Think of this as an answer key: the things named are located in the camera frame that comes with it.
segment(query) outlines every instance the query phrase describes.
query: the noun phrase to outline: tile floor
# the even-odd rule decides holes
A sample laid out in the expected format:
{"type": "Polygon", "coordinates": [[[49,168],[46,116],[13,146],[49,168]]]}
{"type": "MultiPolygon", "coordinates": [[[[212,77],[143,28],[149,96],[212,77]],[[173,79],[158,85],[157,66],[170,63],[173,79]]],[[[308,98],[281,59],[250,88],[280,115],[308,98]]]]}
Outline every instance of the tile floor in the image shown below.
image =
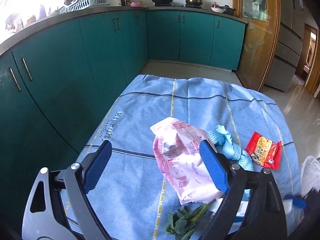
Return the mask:
{"type": "MultiPolygon", "coordinates": [[[[202,77],[241,85],[233,72],[180,63],[148,62],[141,74],[170,78],[202,77]]],[[[308,155],[320,158],[320,101],[310,95],[294,76],[287,92],[264,86],[261,93],[272,98],[282,111],[302,164],[308,155]]]]}

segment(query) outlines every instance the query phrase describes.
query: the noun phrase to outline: baseboard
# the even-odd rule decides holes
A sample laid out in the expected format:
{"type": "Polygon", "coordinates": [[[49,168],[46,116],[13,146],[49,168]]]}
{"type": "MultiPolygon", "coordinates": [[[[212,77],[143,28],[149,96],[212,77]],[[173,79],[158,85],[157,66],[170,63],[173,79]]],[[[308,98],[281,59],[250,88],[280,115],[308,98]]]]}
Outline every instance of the baseboard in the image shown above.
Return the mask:
{"type": "Polygon", "coordinates": [[[219,70],[224,70],[224,71],[232,72],[231,69],[213,67],[213,66],[202,65],[202,64],[195,64],[195,63],[190,63],[190,62],[181,62],[181,61],[172,61],[172,60],[149,60],[149,61],[150,61],[150,62],[176,63],[176,64],[191,65],[191,66],[198,66],[198,67],[207,67],[207,68],[214,68],[214,69],[219,69],[219,70]]]}

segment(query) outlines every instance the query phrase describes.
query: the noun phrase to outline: pink bowl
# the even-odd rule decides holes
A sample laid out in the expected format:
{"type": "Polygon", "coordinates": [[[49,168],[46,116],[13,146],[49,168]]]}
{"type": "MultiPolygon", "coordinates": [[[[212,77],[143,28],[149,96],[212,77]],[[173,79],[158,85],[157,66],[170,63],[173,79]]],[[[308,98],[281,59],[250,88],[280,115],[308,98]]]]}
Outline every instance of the pink bowl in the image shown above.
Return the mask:
{"type": "Polygon", "coordinates": [[[142,2],[132,2],[132,3],[130,3],[130,6],[141,7],[142,6],[142,2]]]}

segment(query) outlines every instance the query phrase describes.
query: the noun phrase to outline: snack bag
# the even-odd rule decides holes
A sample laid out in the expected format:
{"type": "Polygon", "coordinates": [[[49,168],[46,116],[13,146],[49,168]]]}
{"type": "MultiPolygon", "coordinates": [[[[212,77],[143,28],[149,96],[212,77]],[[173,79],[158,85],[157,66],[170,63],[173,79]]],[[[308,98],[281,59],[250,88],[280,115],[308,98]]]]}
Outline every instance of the snack bag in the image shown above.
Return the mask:
{"type": "Polygon", "coordinates": [[[281,159],[281,141],[273,141],[254,132],[246,149],[252,160],[265,168],[279,169],[281,159]]]}
{"type": "Polygon", "coordinates": [[[156,135],[153,152],[158,168],[177,192],[181,205],[188,202],[208,204],[222,196],[199,153],[202,140],[211,143],[205,131],[172,117],[150,129],[156,135]]]}

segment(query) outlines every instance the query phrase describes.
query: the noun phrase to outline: gray countertop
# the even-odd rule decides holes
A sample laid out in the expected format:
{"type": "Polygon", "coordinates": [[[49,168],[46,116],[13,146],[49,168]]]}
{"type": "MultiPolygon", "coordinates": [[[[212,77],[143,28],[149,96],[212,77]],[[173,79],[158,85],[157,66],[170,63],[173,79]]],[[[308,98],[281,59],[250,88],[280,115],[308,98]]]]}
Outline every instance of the gray countertop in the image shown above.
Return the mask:
{"type": "Polygon", "coordinates": [[[109,13],[109,12],[120,12],[120,11],[144,11],[144,10],[180,10],[180,11],[193,11],[193,12],[201,12],[201,13],[208,13],[213,15],[218,15],[221,17],[226,17],[232,20],[236,20],[243,23],[248,23],[245,19],[237,18],[234,16],[216,13],[211,10],[205,9],[196,9],[196,8],[186,8],[186,7],[126,7],[126,6],[114,6],[114,7],[90,7],[83,10],[73,11],[64,14],[54,15],[52,17],[47,17],[37,22],[34,22],[23,30],[17,32],[16,34],[12,35],[10,38],[5,40],[3,43],[0,44],[0,56],[6,52],[11,51],[15,46],[22,43],[25,39],[39,33],[42,30],[48,29],[52,26],[55,26],[59,23],[66,22],[69,20],[90,16],[94,14],[100,13],[109,13]]]}

